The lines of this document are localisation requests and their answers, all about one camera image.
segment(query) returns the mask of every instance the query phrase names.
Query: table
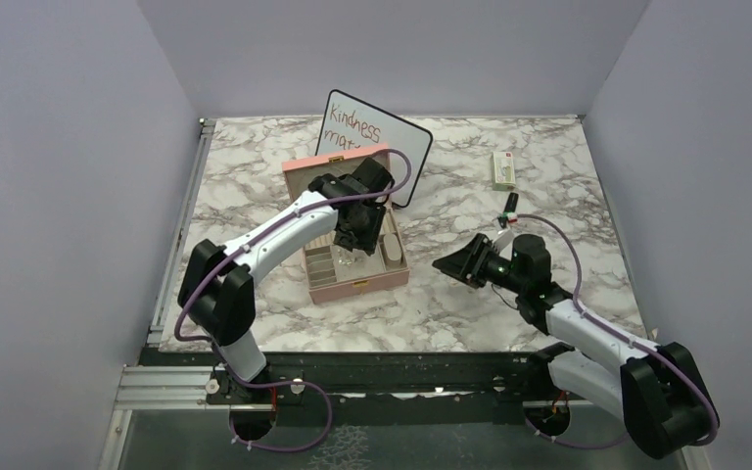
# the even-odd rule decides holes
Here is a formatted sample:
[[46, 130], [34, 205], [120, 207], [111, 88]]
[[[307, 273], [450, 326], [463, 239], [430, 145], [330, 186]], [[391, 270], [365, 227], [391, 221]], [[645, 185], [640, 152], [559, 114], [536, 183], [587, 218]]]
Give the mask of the table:
[[[493, 151], [513, 151], [518, 212], [542, 215], [570, 236], [584, 267], [582, 301], [638, 335], [643, 327], [587, 141], [576, 117], [409, 117], [434, 143], [410, 206], [396, 212], [410, 264], [408, 285], [314, 305], [300, 254], [257, 286], [253, 332], [265, 351], [502, 352], [555, 343], [526, 324], [491, 288], [473, 290], [431, 267], [478, 232], [494, 236], [507, 193], [491, 189]], [[313, 155], [321, 117], [241, 117], [217, 122], [183, 260], [175, 278], [162, 352], [201, 352], [172, 327], [188, 255], [199, 241], [242, 235], [289, 205], [281, 164]], [[538, 222], [519, 230], [544, 237], [554, 279], [571, 290], [572, 257]], [[514, 295], [503, 292], [510, 303]], [[187, 320], [186, 334], [201, 330]]]

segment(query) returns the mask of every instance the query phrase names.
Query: open box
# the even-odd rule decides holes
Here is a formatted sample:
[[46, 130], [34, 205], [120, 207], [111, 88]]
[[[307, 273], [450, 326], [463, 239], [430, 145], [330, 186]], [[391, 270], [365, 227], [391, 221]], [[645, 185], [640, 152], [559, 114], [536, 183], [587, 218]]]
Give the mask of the open box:
[[[373, 155], [386, 149], [387, 145], [375, 145], [283, 163], [290, 200], [295, 201], [306, 191], [307, 185], [316, 176], [353, 173], [364, 157], [373, 157], [390, 170], [387, 153]], [[351, 253], [333, 245], [335, 232], [322, 235], [304, 246], [306, 279], [309, 296], [314, 303], [407, 284], [410, 269], [404, 244], [394, 212], [390, 205], [386, 205], [386, 208], [376, 253], [370, 257], [361, 251]]]

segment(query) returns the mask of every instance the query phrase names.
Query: gray wall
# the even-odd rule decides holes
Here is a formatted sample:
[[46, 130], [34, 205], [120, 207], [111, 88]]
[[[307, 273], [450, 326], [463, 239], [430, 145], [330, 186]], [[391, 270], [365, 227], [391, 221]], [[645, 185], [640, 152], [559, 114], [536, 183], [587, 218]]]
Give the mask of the gray wall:
[[653, 0], [585, 120], [645, 323], [691, 348], [752, 468], [752, 2]]
[[582, 114], [647, 0], [139, 0], [208, 117], [319, 114], [332, 88], [396, 113]]
[[133, 0], [0, 1], [0, 469], [96, 467], [198, 129]]

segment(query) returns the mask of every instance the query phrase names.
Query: gray floor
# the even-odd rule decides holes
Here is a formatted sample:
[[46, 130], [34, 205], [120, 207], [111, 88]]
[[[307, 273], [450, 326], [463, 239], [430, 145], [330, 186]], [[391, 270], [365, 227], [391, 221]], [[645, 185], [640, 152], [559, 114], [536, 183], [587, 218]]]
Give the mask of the gray floor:
[[[218, 411], [137, 411], [120, 468], [197, 470], [276, 469], [621, 469], [685, 468], [680, 456], [653, 460], [632, 443], [608, 450], [571, 450], [532, 436], [523, 426], [337, 427], [321, 446], [298, 454], [274, 454], [232, 446], [227, 415]], [[311, 428], [276, 428], [264, 441], [292, 446], [312, 439]], [[599, 443], [621, 432], [619, 423], [590, 406], [573, 410], [565, 438]]]

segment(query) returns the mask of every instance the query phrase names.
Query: marble surface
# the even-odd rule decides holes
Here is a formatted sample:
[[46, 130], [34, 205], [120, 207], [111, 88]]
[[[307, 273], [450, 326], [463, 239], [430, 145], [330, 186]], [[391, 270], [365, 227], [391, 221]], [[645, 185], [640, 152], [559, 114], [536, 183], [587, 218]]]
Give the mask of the marble surface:
[[[514, 151], [518, 212], [557, 223], [584, 267], [582, 300], [602, 316], [643, 334], [633, 291], [604, 204], [581, 124], [573, 117], [420, 117], [434, 143], [410, 207], [396, 212], [410, 263], [407, 286], [314, 305], [302, 259], [289, 257], [257, 287], [253, 325], [265, 351], [489, 352], [531, 351], [556, 340], [526, 324], [487, 287], [473, 290], [431, 267], [434, 259], [494, 236], [507, 193], [491, 189], [492, 151]], [[177, 290], [192, 247], [242, 235], [289, 204], [281, 164], [311, 156], [320, 117], [220, 119], [176, 276], [160, 350], [206, 351], [178, 343]], [[535, 221], [519, 231], [544, 237], [555, 280], [571, 290], [574, 265], [563, 242]], [[514, 295], [503, 293], [513, 303]], [[187, 320], [186, 334], [200, 329]]]

